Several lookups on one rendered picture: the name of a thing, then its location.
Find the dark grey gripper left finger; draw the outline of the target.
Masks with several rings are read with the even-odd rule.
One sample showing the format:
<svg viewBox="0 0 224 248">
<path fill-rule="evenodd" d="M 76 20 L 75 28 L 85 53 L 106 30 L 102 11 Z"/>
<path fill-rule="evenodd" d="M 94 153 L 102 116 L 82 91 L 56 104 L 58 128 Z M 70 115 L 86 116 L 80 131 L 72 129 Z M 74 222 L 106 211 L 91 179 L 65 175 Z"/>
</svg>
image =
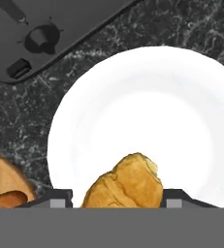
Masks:
<svg viewBox="0 0 224 248">
<path fill-rule="evenodd" d="M 41 198 L 20 205 L 19 208 L 72 208 L 72 197 L 71 189 L 51 189 Z"/>
</svg>

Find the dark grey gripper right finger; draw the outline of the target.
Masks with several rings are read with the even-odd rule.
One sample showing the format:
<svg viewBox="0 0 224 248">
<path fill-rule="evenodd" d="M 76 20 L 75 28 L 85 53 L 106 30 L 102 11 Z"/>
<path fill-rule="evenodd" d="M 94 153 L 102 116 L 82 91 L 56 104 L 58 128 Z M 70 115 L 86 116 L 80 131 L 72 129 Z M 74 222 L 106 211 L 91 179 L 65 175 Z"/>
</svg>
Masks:
<svg viewBox="0 0 224 248">
<path fill-rule="evenodd" d="M 215 208 L 215 205 L 192 199 L 181 189 L 165 189 L 160 206 L 162 208 Z"/>
</svg>

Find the golden brown croissant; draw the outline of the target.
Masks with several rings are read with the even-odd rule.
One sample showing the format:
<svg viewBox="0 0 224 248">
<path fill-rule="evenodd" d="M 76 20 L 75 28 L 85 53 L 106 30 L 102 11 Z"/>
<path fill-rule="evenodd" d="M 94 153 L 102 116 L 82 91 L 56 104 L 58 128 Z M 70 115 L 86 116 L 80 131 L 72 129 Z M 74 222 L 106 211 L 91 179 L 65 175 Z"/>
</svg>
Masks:
<svg viewBox="0 0 224 248">
<path fill-rule="evenodd" d="M 156 208 L 163 199 L 157 165 L 142 153 L 129 154 L 88 189 L 84 208 Z"/>
</svg>

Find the white round plate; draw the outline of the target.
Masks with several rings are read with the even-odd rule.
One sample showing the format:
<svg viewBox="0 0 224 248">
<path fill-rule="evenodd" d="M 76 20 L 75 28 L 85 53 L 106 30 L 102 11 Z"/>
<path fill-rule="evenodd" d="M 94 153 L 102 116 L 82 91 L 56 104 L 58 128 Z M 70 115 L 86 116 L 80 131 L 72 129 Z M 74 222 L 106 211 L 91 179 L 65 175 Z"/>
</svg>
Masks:
<svg viewBox="0 0 224 248">
<path fill-rule="evenodd" d="M 190 49 L 145 46 L 92 67 L 63 97 L 48 135 L 53 187 L 85 192 L 141 152 L 164 187 L 224 207 L 224 66 Z"/>
</svg>

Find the dark grey hob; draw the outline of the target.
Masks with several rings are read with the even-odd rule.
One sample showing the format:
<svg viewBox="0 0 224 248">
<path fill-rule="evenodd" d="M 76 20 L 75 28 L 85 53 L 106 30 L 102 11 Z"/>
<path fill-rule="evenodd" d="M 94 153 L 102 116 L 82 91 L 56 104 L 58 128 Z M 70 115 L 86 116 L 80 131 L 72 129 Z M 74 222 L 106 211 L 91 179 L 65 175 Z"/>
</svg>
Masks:
<svg viewBox="0 0 224 248">
<path fill-rule="evenodd" d="M 0 81 L 23 82 L 137 0 L 0 0 Z"/>
</svg>

